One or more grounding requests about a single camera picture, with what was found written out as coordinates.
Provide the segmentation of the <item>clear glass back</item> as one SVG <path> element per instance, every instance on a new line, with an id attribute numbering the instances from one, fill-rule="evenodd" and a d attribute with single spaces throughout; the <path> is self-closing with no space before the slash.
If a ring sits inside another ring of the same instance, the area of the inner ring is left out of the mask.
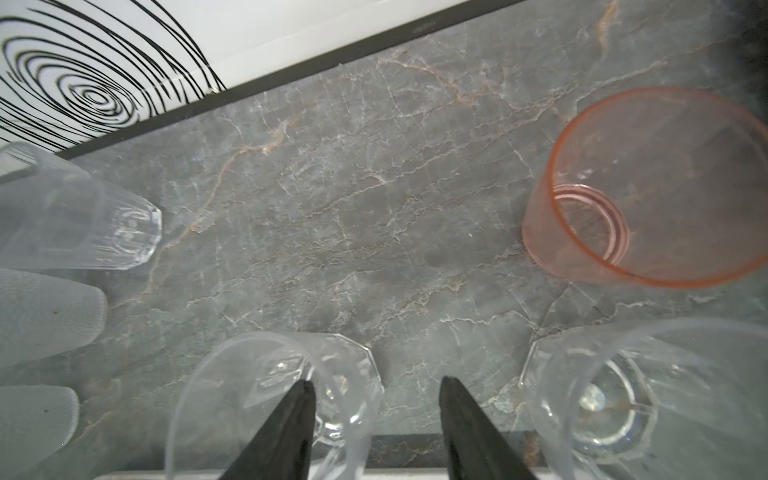
<path id="1" fill-rule="evenodd" d="M 1 149 L 1 264 L 25 270 L 128 270 L 162 237 L 143 197 L 28 143 Z"/>

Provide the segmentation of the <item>clear glass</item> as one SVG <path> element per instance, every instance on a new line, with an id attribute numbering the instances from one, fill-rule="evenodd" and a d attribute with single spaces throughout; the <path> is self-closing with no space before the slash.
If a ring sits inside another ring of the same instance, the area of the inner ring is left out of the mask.
<path id="1" fill-rule="evenodd" d="M 579 327 L 535 341 L 521 378 L 563 479 L 763 479 L 767 330 L 713 318 Z"/>
<path id="2" fill-rule="evenodd" d="M 162 237 L 143 197 L 28 143 L 1 149 L 1 264 L 25 270 L 128 270 Z"/>
<path id="3" fill-rule="evenodd" d="M 300 380 L 316 398 L 310 478 L 360 478 L 385 393 L 373 354 L 340 334 L 301 332 L 243 334 L 198 365 L 170 420 L 167 478 L 222 473 Z"/>

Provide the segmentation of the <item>lilac plastic tray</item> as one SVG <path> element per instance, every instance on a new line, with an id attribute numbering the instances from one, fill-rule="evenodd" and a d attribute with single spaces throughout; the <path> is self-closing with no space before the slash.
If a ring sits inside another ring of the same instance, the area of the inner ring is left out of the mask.
<path id="1" fill-rule="evenodd" d="M 219 471 L 204 471 L 180 474 L 177 479 L 211 480 L 221 476 Z M 162 471 L 125 471 L 113 472 L 96 477 L 96 480 L 164 480 Z M 408 469 L 368 469 L 361 476 L 364 480 L 448 480 L 445 469 L 408 468 Z"/>

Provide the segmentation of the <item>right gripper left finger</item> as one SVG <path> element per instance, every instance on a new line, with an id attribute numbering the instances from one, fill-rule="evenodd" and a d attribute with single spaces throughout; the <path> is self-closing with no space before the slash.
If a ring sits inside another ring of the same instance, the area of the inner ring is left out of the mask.
<path id="1" fill-rule="evenodd" d="M 315 413 L 312 382 L 296 381 L 220 479 L 307 479 Z"/>

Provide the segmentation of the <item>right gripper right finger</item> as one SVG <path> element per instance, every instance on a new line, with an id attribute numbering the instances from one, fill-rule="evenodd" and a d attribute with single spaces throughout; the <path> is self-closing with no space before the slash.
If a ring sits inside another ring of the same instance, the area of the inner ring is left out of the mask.
<path id="1" fill-rule="evenodd" d="M 441 380 L 439 407 L 449 479 L 536 479 L 458 378 Z"/>

